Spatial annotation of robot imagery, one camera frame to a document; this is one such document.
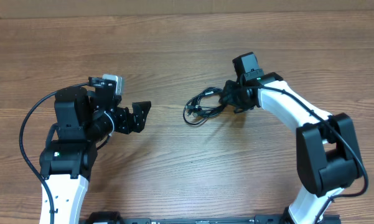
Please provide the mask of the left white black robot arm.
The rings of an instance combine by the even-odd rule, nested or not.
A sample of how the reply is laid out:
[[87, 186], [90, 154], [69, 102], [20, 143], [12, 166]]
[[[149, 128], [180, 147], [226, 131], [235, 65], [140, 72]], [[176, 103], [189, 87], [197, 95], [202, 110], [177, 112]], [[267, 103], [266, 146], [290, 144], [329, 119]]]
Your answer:
[[98, 151], [113, 133], [140, 133], [151, 102], [120, 108], [112, 86], [89, 91], [67, 87], [55, 94], [57, 122], [39, 158], [42, 183], [40, 223], [78, 223]]

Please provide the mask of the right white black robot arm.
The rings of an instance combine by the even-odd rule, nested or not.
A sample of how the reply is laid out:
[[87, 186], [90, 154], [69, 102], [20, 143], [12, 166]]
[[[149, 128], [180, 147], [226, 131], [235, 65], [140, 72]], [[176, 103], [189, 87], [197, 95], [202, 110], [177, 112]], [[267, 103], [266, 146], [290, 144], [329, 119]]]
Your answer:
[[264, 73], [252, 52], [232, 61], [237, 79], [227, 81], [221, 103], [236, 113], [261, 108], [275, 115], [296, 137], [297, 174], [302, 187], [281, 215], [267, 223], [340, 223], [324, 212], [337, 198], [363, 195], [369, 186], [351, 117], [332, 115], [294, 92], [275, 72]]

